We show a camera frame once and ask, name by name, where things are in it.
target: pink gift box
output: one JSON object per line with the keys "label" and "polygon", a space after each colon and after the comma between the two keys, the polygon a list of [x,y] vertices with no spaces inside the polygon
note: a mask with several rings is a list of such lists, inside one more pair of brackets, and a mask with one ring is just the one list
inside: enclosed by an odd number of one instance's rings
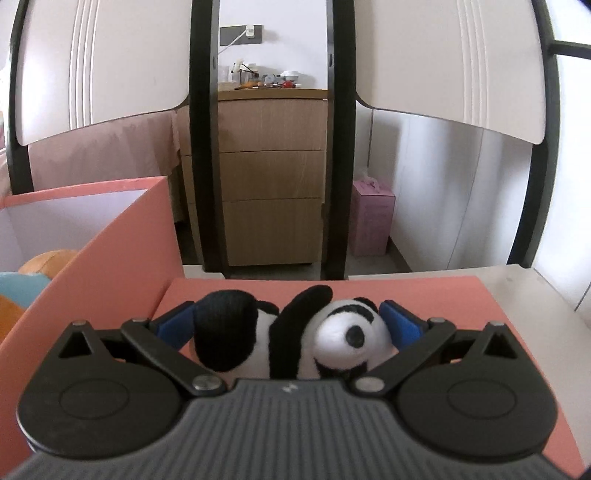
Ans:
{"label": "pink gift box", "polygon": [[356,257],[385,255],[394,214],[394,194],[384,188],[353,182],[349,247]]}

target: white cable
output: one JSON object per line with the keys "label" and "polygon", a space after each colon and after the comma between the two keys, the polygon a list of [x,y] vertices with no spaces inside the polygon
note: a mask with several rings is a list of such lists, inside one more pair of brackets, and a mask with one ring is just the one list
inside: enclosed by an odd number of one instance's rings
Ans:
{"label": "white cable", "polygon": [[226,51],[227,49],[229,49],[232,45],[234,45],[238,40],[240,40],[244,35],[246,35],[246,31],[247,29],[244,29],[244,32],[242,32],[240,35],[238,35],[236,38],[234,38],[234,40],[232,40],[227,46],[226,48],[221,49],[219,52],[217,52],[217,54],[219,55],[220,53]]}

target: triangular cutout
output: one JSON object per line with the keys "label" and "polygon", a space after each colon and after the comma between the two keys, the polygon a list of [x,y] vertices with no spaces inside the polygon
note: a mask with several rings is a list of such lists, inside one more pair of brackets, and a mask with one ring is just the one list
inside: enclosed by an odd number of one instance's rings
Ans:
{"label": "triangular cutout", "polygon": [[90,347],[86,343],[86,338],[82,332],[72,333],[66,346],[60,353],[60,358],[72,358],[74,356],[91,355]]}
{"label": "triangular cutout", "polygon": [[490,356],[500,356],[503,358],[517,358],[517,354],[511,348],[507,338],[500,333],[496,333],[492,336],[484,354]]}

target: wooden cabinet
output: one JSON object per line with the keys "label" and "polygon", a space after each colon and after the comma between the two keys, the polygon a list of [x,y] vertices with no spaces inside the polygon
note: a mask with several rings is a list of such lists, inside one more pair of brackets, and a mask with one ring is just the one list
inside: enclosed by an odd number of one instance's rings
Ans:
{"label": "wooden cabinet", "polygon": [[230,266],[319,260],[324,98],[323,90],[220,96],[219,167]]}

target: power outlet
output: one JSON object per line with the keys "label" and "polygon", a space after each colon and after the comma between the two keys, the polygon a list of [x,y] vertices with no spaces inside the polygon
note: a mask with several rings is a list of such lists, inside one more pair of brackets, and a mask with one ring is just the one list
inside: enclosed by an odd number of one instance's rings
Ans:
{"label": "power outlet", "polygon": [[[237,37],[239,37],[246,30],[246,25],[237,25],[235,27],[221,27],[220,28],[220,46],[225,47],[229,45]],[[262,43],[262,25],[254,25],[254,35],[247,37],[241,36],[234,45],[242,45],[247,43]]]}

